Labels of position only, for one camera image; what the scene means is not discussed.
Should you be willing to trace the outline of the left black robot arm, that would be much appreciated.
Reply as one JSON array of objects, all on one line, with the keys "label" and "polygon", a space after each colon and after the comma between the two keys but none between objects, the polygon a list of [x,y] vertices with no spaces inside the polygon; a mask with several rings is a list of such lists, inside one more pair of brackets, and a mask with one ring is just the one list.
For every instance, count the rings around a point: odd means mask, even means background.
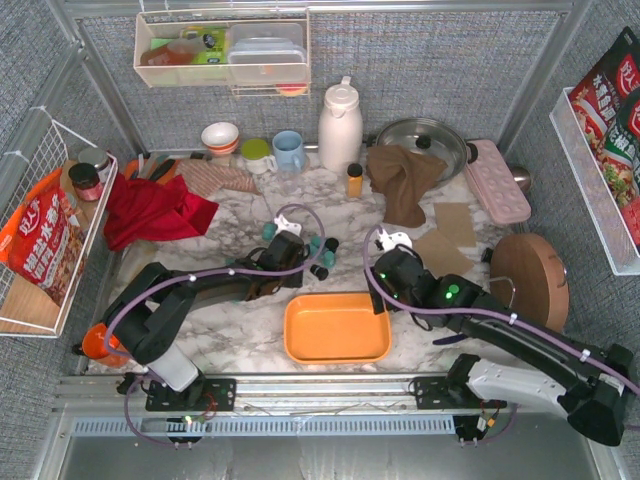
[{"label": "left black robot arm", "polygon": [[102,323],[138,364],[160,383],[182,393],[203,374],[175,343],[187,315],[225,302],[249,302],[280,288],[302,284],[302,265],[309,250],[287,231],[266,248],[257,248],[216,271],[169,270],[159,262],[146,265],[108,307]]}]

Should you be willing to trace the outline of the brown cloth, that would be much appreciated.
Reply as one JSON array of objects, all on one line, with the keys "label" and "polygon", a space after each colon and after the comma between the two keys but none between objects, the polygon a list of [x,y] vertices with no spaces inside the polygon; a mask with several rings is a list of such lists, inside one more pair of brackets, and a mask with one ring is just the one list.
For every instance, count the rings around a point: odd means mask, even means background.
[{"label": "brown cloth", "polygon": [[385,198],[383,222],[407,228],[423,225],[426,216],[419,202],[436,186],[446,168],[439,157],[418,154],[400,145],[369,147],[366,173],[372,191]]}]

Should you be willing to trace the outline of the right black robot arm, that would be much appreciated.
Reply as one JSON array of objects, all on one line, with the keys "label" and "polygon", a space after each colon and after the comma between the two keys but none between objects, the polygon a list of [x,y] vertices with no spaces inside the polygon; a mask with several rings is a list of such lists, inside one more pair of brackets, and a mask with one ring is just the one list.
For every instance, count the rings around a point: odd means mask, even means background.
[{"label": "right black robot arm", "polygon": [[407,311],[431,328],[482,340],[526,363],[519,369],[460,357],[449,374],[476,397],[539,402],[584,437],[611,447],[621,443],[627,408],[639,395],[629,349],[576,342],[537,325],[462,276],[434,277],[403,245],[366,263],[364,272],[376,312]]}]

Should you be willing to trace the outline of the orange plastic tray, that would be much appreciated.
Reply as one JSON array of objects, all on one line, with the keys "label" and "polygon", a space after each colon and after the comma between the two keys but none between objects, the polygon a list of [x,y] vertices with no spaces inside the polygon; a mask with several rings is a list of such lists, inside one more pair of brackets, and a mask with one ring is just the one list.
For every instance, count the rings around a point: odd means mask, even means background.
[{"label": "orange plastic tray", "polygon": [[374,363],[391,349],[391,321],[366,292],[300,295],[285,309],[283,338],[297,363]]}]

